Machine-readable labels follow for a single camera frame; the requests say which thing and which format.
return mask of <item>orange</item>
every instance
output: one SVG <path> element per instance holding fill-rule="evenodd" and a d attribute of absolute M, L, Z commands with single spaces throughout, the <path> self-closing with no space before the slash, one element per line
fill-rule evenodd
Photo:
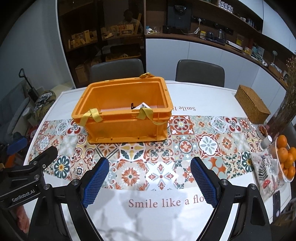
<path fill-rule="evenodd" d="M 284 168 L 284 169 L 283 169 L 283 173 L 284 173 L 285 176 L 287 176 L 287 174 L 288 174 L 288 169 Z"/>
<path fill-rule="evenodd" d="M 287 144 L 287 138 L 284 135 L 280 135 L 276 140 L 277 148 L 286 147 Z"/>
<path fill-rule="evenodd" d="M 291 147 L 289 150 L 288 150 L 289 153 L 291 153 L 294 157 L 294 161 L 296 160 L 296 148 L 295 147 Z"/>
<path fill-rule="evenodd" d="M 283 163 L 287 160 L 288 158 L 288 150 L 285 147 L 281 147 L 278 150 L 278 157 L 279 157 L 279 162 Z"/>
<path fill-rule="evenodd" d="M 288 158 L 284 162 L 284 167 L 288 169 L 290 166 L 292 166 L 293 162 L 294 162 L 293 155 L 291 153 L 288 153 Z"/>
<path fill-rule="evenodd" d="M 295 176 L 295 167 L 291 166 L 288 169 L 287 178 L 292 179 Z"/>

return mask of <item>patterned tablecloth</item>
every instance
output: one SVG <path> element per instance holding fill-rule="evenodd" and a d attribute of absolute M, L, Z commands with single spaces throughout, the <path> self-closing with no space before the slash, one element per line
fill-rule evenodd
<path fill-rule="evenodd" d="M 29 161 L 49 146 L 58 157 L 45 170 L 58 178 L 81 178 L 101 157 L 109 160 L 105 188 L 168 190 L 196 186 L 190 161 L 199 156 L 219 178 L 252 172 L 250 152 L 261 151 L 256 126 L 247 118 L 172 116 L 168 139 L 160 142 L 91 145 L 87 131 L 74 120 L 45 121 Z"/>

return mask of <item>screw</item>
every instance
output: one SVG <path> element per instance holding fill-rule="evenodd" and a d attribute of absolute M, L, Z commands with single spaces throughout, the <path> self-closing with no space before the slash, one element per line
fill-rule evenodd
<path fill-rule="evenodd" d="M 226 179 L 221 179 L 221 184 L 222 185 L 228 185 L 228 181 Z"/>
<path fill-rule="evenodd" d="M 71 183 L 72 185 L 77 185 L 79 183 L 79 179 L 74 179 Z"/>
<path fill-rule="evenodd" d="M 252 188 L 253 190 L 256 190 L 256 188 L 257 188 L 257 186 L 256 186 L 255 184 L 253 184 L 253 183 L 251 183 L 250 186 L 251 186 L 251 188 Z"/>
<path fill-rule="evenodd" d="M 50 184 L 45 184 L 44 186 L 43 186 L 43 189 L 44 190 L 47 190 L 47 189 L 49 189 L 50 188 Z"/>

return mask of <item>orange tray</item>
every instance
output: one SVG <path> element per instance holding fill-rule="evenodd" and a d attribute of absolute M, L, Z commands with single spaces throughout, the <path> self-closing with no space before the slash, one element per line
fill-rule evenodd
<path fill-rule="evenodd" d="M 131 103 L 136 107 L 142 102 L 153 110 L 152 120 L 147 117 L 139 119 L 140 110 L 131 109 Z M 93 108 L 98 110 L 101 121 L 96 122 L 90 116 L 85 124 L 90 144 L 167 139 L 167 124 L 173 104 L 161 77 L 92 83 L 79 99 L 72 118 L 80 123 L 82 116 Z"/>

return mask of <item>white plastic basket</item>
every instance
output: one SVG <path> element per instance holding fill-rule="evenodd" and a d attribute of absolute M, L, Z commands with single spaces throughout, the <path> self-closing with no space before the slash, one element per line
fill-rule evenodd
<path fill-rule="evenodd" d="M 288 179 L 288 178 L 286 178 L 286 176 L 284 175 L 283 170 L 281 169 L 281 163 L 279 162 L 279 157 L 278 157 L 278 155 L 277 155 L 277 151 L 276 151 L 276 141 L 273 142 L 273 143 L 270 145 L 268 152 L 272 155 L 272 158 L 273 158 L 273 159 L 277 159 L 277 160 L 278 160 L 278 164 L 279 164 L 279 180 L 280 180 L 280 181 L 285 181 L 286 183 L 290 183 L 290 182 L 293 181 L 294 177 L 293 177 L 292 179 Z M 287 149 L 287 150 L 290 149 L 289 144 L 287 144 L 286 149 Z"/>

